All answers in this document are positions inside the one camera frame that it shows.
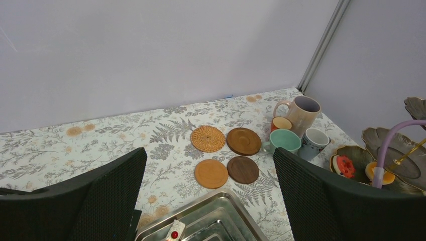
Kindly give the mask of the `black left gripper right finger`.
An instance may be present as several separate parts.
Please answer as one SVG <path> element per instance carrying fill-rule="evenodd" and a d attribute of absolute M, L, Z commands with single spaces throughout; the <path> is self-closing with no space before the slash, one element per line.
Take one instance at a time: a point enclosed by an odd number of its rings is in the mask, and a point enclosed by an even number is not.
<path fill-rule="evenodd" d="M 273 154 L 295 240 L 425 240 L 425 197 L 371 187 L 277 148 Z"/>

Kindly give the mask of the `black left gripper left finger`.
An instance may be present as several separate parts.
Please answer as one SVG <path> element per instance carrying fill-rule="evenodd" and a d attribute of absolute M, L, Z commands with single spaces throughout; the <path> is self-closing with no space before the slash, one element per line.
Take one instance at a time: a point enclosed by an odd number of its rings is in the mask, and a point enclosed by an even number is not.
<path fill-rule="evenodd" d="M 1 240 L 125 240 L 147 162 L 137 148 L 31 192 L 1 189 Z"/>

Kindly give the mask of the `red frosted donut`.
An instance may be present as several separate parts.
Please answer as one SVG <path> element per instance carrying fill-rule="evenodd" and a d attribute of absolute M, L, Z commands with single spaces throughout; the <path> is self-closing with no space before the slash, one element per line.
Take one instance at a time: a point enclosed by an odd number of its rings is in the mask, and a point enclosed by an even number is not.
<path fill-rule="evenodd" d="M 345 155 L 334 156 L 332 158 L 332 166 L 335 172 L 340 176 L 344 176 L 346 178 L 353 178 L 355 176 L 356 169 L 352 160 Z"/>

